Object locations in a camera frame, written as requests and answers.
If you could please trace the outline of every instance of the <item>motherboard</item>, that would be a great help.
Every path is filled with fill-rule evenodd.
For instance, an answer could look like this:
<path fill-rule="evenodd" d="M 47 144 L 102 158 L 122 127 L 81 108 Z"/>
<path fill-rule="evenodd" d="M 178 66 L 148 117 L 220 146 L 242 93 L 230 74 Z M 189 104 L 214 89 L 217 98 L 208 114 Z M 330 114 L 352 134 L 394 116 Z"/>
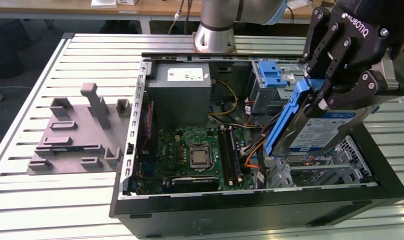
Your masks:
<path fill-rule="evenodd" d="M 240 127 L 161 128 L 156 143 L 154 159 L 141 162 L 138 194 L 254 188 L 252 173 L 240 162 L 245 146 Z"/>

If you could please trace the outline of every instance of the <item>slotted metal surface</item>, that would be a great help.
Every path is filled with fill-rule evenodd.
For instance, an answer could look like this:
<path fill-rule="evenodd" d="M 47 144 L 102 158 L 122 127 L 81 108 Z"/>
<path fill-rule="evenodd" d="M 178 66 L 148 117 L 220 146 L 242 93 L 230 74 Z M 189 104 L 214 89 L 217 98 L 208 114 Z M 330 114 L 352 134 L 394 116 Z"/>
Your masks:
<path fill-rule="evenodd" d="M 301 54 L 304 38 L 236 37 L 238 53 Z M 97 84 L 106 103 L 132 99 L 141 52 L 192 52 L 192 37 L 75 34 L 61 40 L 0 145 L 0 240 L 134 239 L 107 217 L 114 173 L 27 176 L 27 161 L 42 136 L 53 97 L 87 104 L 83 82 Z M 404 98 L 381 105 L 365 126 L 404 184 Z M 336 226 L 214 234 L 185 239 L 404 239 L 404 200 Z"/>

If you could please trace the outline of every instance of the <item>screw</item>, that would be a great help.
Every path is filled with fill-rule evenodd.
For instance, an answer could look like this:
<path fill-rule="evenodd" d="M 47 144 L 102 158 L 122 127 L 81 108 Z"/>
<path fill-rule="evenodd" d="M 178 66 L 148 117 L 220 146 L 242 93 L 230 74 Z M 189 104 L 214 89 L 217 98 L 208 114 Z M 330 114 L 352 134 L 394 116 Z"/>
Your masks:
<path fill-rule="evenodd" d="M 380 36 L 386 37 L 389 35 L 389 31 L 385 28 L 381 28 L 380 30 Z"/>

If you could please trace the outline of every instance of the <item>power supply label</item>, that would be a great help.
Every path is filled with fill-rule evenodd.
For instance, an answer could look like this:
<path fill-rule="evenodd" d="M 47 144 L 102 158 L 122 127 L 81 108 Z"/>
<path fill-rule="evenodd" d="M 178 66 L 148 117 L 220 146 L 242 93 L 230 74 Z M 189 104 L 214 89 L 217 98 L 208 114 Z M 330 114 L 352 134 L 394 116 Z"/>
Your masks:
<path fill-rule="evenodd" d="M 338 127 L 354 116 L 352 112 L 326 112 L 321 118 L 310 118 L 289 146 L 289 151 L 313 152 L 322 149 L 338 134 Z"/>
<path fill-rule="evenodd" d="M 169 68 L 166 80 L 174 82 L 202 81 L 204 71 L 201 68 Z"/>

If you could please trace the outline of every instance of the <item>ram slot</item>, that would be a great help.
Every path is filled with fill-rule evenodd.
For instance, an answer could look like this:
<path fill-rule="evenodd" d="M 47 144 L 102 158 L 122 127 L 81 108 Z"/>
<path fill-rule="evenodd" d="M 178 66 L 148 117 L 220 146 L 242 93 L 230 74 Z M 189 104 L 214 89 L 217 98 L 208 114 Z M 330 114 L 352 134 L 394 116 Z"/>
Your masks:
<path fill-rule="evenodd" d="M 230 139 L 228 130 L 222 126 L 217 129 L 217 140 L 220 144 L 224 184 L 232 186 L 233 182 L 237 181 L 233 161 L 233 149 L 230 145 L 233 140 Z"/>
<path fill-rule="evenodd" d="M 234 170 L 234 175 L 236 175 L 237 182 L 240 183 L 242 181 L 242 178 L 241 178 L 241 164 L 240 164 L 240 155 L 237 153 L 237 148 L 236 148 L 233 128 L 229 127 L 226 131 L 228 131 L 229 141 L 230 141 L 229 145 L 230 145 L 233 170 Z"/>

